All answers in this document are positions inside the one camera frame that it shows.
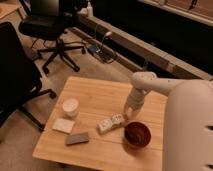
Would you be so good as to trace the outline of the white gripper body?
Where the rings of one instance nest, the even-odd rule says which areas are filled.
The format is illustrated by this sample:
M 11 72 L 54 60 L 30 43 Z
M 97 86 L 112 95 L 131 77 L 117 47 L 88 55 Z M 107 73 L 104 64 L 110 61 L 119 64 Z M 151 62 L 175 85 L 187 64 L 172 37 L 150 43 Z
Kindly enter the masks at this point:
M 127 97 L 126 105 L 132 110 L 139 109 L 143 106 L 147 92 L 143 89 L 132 88 Z

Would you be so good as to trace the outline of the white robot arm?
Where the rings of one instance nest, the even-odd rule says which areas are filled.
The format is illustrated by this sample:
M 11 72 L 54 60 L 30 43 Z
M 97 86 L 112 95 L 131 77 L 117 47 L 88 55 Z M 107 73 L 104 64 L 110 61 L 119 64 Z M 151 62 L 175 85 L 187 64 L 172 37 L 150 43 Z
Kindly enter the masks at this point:
M 213 81 L 135 72 L 124 114 L 134 118 L 150 91 L 167 96 L 162 171 L 213 171 Z

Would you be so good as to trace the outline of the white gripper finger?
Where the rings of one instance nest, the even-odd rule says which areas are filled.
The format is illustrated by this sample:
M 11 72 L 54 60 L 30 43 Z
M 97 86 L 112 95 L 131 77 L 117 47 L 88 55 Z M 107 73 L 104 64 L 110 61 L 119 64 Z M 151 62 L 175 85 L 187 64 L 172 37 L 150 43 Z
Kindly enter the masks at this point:
M 135 111 L 135 113 L 134 113 L 134 114 L 135 114 L 135 115 L 134 115 L 134 116 L 135 116 L 135 117 L 134 117 L 135 119 L 137 119 L 138 117 L 140 117 L 141 110 L 142 110 L 142 109 L 137 109 L 137 110 Z
M 130 117 L 130 107 L 128 105 L 124 105 L 123 115 L 127 118 Z

